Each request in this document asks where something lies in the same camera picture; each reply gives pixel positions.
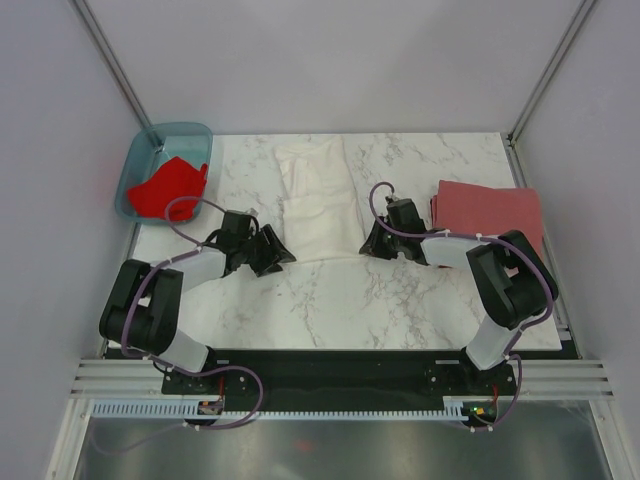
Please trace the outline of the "white t shirt red print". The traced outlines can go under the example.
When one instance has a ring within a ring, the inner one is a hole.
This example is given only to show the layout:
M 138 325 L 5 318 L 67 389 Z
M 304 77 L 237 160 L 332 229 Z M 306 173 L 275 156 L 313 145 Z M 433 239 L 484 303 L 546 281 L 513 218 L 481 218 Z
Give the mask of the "white t shirt red print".
M 285 189 L 284 244 L 300 263 L 355 258 L 364 231 L 343 139 L 274 149 Z

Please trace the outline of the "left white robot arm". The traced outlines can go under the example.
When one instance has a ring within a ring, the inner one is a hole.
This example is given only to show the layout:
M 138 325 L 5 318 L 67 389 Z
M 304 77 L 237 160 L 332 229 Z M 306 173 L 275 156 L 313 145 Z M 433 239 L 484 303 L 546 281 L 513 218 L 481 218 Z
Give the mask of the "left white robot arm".
M 125 356 L 149 356 L 185 371 L 185 382 L 196 392 L 211 392 L 220 371 L 208 362 L 212 350 L 178 327 L 183 294 L 244 265 L 263 277 L 295 260 L 271 225 L 261 226 L 249 213 L 228 211 L 220 227 L 191 251 L 156 263 L 125 261 L 102 312 L 99 333 L 118 343 Z

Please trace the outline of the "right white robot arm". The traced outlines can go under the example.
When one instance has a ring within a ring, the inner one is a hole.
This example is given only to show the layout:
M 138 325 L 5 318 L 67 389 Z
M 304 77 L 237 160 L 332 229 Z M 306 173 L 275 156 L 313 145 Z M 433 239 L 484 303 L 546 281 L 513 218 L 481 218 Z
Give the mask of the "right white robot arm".
M 555 280 L 523 232 L 498 236 L 429 230 L 414 202 L 385 198 L 386 213 L 374 218 L 362 255 L 392 260 L 402 255 L 419 265 L 471 272 L 486 312 L 470 343 L 458 381 L 467 392 L 483 392 L 530 324 L 550 316 L 558 298 Z

